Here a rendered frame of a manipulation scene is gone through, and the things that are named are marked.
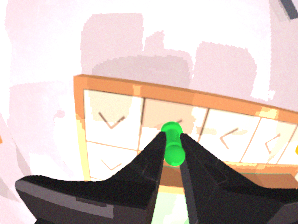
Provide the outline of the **green pawn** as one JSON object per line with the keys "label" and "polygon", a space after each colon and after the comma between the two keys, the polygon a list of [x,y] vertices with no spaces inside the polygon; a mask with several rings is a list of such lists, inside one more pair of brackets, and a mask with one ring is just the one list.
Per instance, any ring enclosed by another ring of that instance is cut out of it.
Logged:
{"label": "green pawn", "polygon": [[166,133],[166,148],[165,148],[165,161],[172,167],[178,167],[184,163],[185,152],[182,151],[181,144],[181,132],[184,132],[184,129],[181,128],[181,125],[174,123],[174,121],[168,121],[162,125],[160,132]]}

